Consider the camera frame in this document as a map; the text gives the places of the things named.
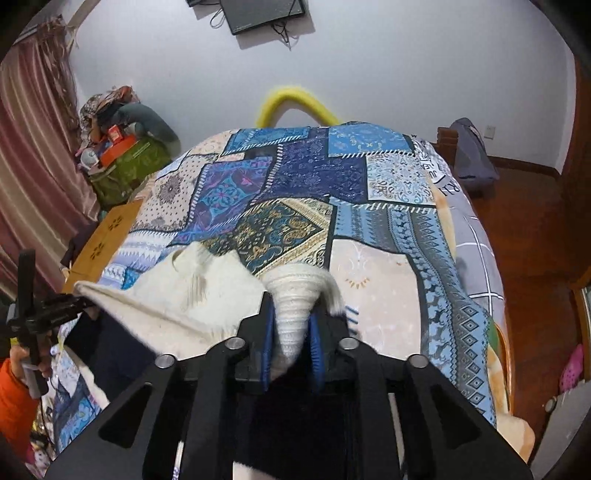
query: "white cloth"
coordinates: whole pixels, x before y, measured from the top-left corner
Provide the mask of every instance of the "white cloth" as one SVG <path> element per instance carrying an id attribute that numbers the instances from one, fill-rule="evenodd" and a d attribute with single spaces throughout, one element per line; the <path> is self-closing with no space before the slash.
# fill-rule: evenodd
<path id="1" fill-rule="evenodd" d="M 242 319 L 259 313 L 265 290 L 271 292 L 275 306 L 275 378 L 297 359 L 310 310 L 321 294 L 330 314 L 345 310 L 339 288 L 326 270 L 287 264 L 258 280 L 236 251 L 216 257 L 195 242 L 170 254 L 128 290 L 87 281 L 74 287 L 75 294 L 94 301 L 147 347 L 178 359 L 203 355 L 235 335 Z"/>

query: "wooden baseboard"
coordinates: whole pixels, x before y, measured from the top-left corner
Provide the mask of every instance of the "wooden baseboard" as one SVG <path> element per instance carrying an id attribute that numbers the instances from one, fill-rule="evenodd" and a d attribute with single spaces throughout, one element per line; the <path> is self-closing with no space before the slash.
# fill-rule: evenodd
<path id="1" fill-rule="evenodd" d="M 488 156 L 492 164 L 498 168 L 512 168 L 513 170 L 531 171 L 533 173 L 541 173 L 542 175 L 549 175 L 556 180 L 560 178 L 560 173 L 554 167 L 547 167 L 546 165 L 539 165 L 522 160 L 514 160 L 512 158 L 493 157 Z"/>

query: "blue patterned quilt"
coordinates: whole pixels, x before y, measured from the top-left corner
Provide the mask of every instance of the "blue patterned quilt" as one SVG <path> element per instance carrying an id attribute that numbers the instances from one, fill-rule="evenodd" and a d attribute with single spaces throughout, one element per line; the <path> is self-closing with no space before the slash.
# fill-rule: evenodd
<path id="1" fill-rule="evenodd" d="M 254 275 L 286 262 L 327 268 L 365 341 L 380 353 L 427 355 L 495 424 L 486 371 L 492 320 L 462 287 L 421 164 L 429 155 L 424 149 L 406 135 L 364 123 L 211 137 L 157 174 L 99 282 L 130 288 L 194 241 L 214 254 L 236 250 Z M 400 321 L 397 305 L 407 306 L 405 297 L 395 297 L 395 284 L 384 291 L 390 271 L 406 280 L 410 273 L 417 296 L 417 314 L 405 320 L 409 330 L 416 326 L 409 336 L 416 345 L 399 350 L 391 345 L 404 336 L 388 329 Z M 67 443 L 94 417 L 96 405 L 84 385 L 73 391 L 78 408 L 60 407 L 59 400 L 56 411 L 70 416 L 56 419 Z M 72 415 L 79 421 L 70 421 Z"/>

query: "bed sheet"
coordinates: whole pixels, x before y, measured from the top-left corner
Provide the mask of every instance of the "bed sheet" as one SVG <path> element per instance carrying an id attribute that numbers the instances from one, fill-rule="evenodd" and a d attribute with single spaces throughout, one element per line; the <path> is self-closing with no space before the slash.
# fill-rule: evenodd
<path id="1" fill-rule="evenodd" d="M 449 204 L 455 262 L 427 178 Z M 469 201 L 429 143 L 361 123 L 215 135 L 157 174 L 99 283 L 130 288 L 193 241 L 215 254 L 236 249 L 255 275 L 293 261 L 328 268 L 365 341 L 400 358 L 426 354 L 495 424 L 486 355 L 491 316 L 504 325 L 500 276 Z M 397 291 L 398 301 L 386 300 Z M 57 372 L 61 450 L 104 400 L 65 351 Z"/>

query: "curtain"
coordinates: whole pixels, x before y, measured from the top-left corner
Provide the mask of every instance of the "curtain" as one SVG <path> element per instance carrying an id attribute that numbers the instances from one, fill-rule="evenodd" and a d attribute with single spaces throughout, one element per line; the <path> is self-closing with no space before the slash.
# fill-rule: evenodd
<path id="1" fill-rule="evenodd" d="M 0 288 L 11 296 L 23 248 L 37 252 L 35 293 L 60 291 L 67 243 L 99 210 L 74 163 L 74 98 L 58 20 L 14 45 L 0 64 Z"/>

